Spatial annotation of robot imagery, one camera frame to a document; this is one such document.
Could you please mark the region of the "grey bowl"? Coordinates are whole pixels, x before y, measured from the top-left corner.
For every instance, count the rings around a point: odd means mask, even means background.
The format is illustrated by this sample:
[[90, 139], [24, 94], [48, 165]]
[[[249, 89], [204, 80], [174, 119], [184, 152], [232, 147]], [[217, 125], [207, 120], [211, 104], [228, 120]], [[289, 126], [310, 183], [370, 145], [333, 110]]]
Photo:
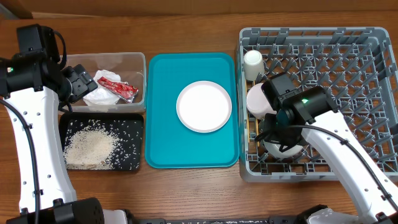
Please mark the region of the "grey bowl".
[[302, 149], [302, 138], [292, 131], [277, 130], [276, 122], [263, 119], [259, 123], [257, 141], [275, 158], [285, 159], [293, 157]]

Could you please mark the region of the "white tissue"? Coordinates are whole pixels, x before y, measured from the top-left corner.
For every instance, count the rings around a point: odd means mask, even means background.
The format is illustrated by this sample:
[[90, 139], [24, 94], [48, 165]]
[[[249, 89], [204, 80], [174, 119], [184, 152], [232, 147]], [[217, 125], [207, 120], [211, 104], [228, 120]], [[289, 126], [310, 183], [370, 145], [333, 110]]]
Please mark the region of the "white tissue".
[[94, 81], [98, 85], [97, 89], [83, 97], [83, 101], [88, 106], [94, 105], [115, 105], [119, 101], [119, 97], [114, 93], [107, 90], [105, 87], [98, 83], [98, 80], [104, 77], [112, 82], [120, 82], [121, 77], [114, 72], [107, 70], [98, 70], [94, 76]]

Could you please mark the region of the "red snack wrapper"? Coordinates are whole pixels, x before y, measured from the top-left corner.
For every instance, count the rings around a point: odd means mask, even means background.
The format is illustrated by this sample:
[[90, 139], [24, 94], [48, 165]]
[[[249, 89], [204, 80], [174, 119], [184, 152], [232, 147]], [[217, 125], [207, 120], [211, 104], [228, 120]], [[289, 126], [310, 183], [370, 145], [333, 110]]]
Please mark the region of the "red snack wrapper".
[[126, 103], [132, 103], [139, 91], [136, 87], [128, 84], [128, 82], [113, 82], [105, 77], [99, 78], [98, 83], [123, 99]]

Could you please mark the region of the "pink shallow bowl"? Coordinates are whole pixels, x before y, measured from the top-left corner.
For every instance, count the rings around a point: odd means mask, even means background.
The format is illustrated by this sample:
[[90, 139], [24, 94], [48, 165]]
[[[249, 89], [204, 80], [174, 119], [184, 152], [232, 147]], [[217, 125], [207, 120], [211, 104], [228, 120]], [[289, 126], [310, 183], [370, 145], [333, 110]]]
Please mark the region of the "pink shallow bowl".
[[264, 119], [266, 114], [277, 114], [262, 92], [261, 86], [262, 83], [254, 85], [246, 96], [246, 108], [256, 119]]

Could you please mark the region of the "white cup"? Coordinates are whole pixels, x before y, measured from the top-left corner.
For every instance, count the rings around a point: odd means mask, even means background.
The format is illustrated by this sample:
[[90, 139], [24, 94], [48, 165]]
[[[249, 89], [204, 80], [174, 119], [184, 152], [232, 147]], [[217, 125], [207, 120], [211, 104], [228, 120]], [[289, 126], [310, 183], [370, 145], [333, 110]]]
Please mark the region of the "white cup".
[[265, 73], [262, 54], [258, 50], [250, 50], [244, 55], [243, 71], [246, 80], [255, 81], [257, 76]]

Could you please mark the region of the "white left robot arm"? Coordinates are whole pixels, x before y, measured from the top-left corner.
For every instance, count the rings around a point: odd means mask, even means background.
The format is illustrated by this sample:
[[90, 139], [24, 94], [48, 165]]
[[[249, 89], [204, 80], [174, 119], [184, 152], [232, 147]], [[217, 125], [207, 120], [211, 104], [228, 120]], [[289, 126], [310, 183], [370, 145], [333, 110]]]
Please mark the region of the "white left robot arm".
[[7, 108], [21, 177], [20, 215], [8, 223], [134, 223], [129, 210], [78, 200], [62, 156], [58, 106], [81, 98], [93, 82], [82, 66], [42, 52], [1, 60], [1, 104]]

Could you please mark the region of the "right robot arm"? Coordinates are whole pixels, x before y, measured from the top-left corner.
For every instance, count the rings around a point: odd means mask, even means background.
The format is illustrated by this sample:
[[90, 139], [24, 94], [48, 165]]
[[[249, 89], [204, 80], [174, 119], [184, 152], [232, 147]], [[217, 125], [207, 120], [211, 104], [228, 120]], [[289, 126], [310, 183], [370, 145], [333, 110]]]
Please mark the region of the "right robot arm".
[[361, 223], [397, 223], [397, 186], [370, 158], [322, 87], [301, 91], [263, 85], [262, 91], [276, 114], [266, 115], [256, 139], [273, 156], [288, 157], [296, 147], [312, 146], [349, 193]]

